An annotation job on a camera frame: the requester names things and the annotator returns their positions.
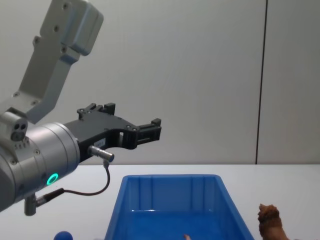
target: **white wall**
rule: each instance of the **white wall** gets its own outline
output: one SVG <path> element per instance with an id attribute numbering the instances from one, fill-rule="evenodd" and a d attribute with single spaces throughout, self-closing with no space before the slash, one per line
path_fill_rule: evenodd
<path id="1" fill-rule="evenodd" d="M 320 163 L 320 1 L 269 0 L 258 163 Z"/>
<path id="2" fill-rule="evenodd" d="M 114 102 L 134 124 L 163 121 L 160 141 L 111 149 L 115 164 L 255 162 L 265 0 L 91 2 L 104 14 L 96 45 L 41 123 Z M 0 101 L 19 87 L 49 4 L 0 1 Z"/>

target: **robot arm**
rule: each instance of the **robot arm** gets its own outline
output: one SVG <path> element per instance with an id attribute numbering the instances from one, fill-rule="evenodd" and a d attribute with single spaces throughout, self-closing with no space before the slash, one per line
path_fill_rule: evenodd
<path id="1" fill-rule="evenodd" d="M 159 140 L 160 119 L 136 126 L 114 116 L 114 103 L 92 103 L 66 124 L 28 127 L 55 107 L 71 65 L 91 52 L 102 22 L 85 0 L 52 0 L 21 86 L 0 104 L 0 212 L 25 199 L 25 214 L 34 215 L 35 193 L 80 162 L 92 156 L 111 162 L 108 148 Z"/>

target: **white table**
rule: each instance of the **white table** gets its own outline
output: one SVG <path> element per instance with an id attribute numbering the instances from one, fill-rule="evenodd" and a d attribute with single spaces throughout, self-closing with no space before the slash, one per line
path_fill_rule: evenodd
<path id="1" fill-rule="evenodd" d="M 290 239 L 320 239 L 320 165 L 115 165 L 110 173 L 111 184 L 101 195 L 65 193 L 31 217 L 24 216 L 23 201 L 11 206 L 0 213 L 0 239 L 52 240 L 69 231 L 74 240 L 103 240 L 123 176 L 144 174 L 217 174 L 255 239 L 261 239 L 260 203 L 279 208 Z M 79 166 L 37 196 L 61 187 L 93 192 L 105 183 L 102 166 Z"/>

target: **blue storage crate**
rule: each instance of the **blue storage crate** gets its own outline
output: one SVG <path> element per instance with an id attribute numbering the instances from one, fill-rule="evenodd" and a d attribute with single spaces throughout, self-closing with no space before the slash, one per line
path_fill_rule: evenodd
<path id="1" fill-rule="evenodd" d="M 253 240 L 217 175 L 122 180 L 106 240 Z"/>

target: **green led ring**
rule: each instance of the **green led ring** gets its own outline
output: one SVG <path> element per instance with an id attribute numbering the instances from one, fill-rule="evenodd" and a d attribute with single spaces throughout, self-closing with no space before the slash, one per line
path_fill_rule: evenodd
<path id="1" fill-rule="evenodd" d="M 55 181 L 58 180 L 58 177 L 59 177 L 58 173 L 52 174 L 52 175 L 48 178 L 48 180 L 46 181 L 46 184 L 47 184 L 47 185 L 53 184 Z"/>

